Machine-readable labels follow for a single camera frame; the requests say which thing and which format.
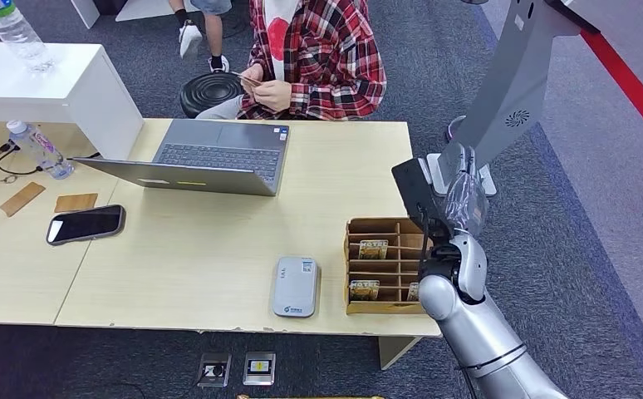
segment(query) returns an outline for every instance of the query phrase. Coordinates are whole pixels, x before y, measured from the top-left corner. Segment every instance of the gray pants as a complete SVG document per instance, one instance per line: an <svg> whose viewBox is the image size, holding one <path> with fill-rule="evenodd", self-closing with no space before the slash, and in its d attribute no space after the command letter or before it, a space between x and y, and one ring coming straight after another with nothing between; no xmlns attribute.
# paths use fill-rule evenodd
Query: gray pants
<svg viewBox="0 0 643 399"><path fill-rule="evenodd" d="M243 95L226 100L208 110L201 111L196 119L236 119L241 109Z"/></svg>

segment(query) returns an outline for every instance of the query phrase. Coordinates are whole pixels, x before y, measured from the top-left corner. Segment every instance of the clear plastic bag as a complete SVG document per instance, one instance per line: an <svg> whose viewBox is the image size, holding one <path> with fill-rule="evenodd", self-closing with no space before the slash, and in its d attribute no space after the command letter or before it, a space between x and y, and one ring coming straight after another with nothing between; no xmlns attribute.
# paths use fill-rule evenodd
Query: clear plastic bag
<svg viewBox="0 0 643 399"><path fill-rule="evenodd" d="M459 167L444 200L444 214L454 229L474 237L480 234L488 217L488 198L474 164L474 149L461 149Z"/></svg>

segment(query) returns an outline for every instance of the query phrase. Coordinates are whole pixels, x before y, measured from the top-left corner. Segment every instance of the red plaid shirt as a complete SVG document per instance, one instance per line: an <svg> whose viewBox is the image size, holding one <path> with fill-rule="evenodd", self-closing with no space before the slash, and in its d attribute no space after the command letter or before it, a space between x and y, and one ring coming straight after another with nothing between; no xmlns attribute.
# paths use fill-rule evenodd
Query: red plaid shirt
<svg viewBox="0 0 643 399"><path fill-rule="evenodd" d="M249 66L275 79L265 26L264 0L250 0L253 49ZM366 0L299 0L285 35L285 81L292 83L290 109L274 113L248 94L241 119L348 120L377 109L385 94L385 70L368 23Z"/></svg>

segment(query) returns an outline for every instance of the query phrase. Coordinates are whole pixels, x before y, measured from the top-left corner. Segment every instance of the laptop trackpad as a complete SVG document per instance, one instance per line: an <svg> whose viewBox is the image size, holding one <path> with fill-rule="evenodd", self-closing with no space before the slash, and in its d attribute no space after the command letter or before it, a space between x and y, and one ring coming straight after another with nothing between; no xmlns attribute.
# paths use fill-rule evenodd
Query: laptop trackpad
<svg viewBox="0 0 643 399"><path fill-rule="evenodd" d="M224 126L221 128L216 145L238 148L274 148L271 145L272 127L267 129L266 126L262 129L257 127L244 124Z"/></svg>

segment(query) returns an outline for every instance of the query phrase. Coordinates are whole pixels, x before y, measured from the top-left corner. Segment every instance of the circular vent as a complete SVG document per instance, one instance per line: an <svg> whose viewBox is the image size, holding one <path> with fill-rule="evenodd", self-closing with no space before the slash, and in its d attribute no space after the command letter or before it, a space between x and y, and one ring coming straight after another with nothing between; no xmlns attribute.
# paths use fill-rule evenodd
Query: circular vent
<svg viewBox="0 0 643 399"><path fill-rule="evenodd" d="M505 118L505 125L507 127L518 127L524 125L527 121L529 121L529 111L520 110Z"/></svg>

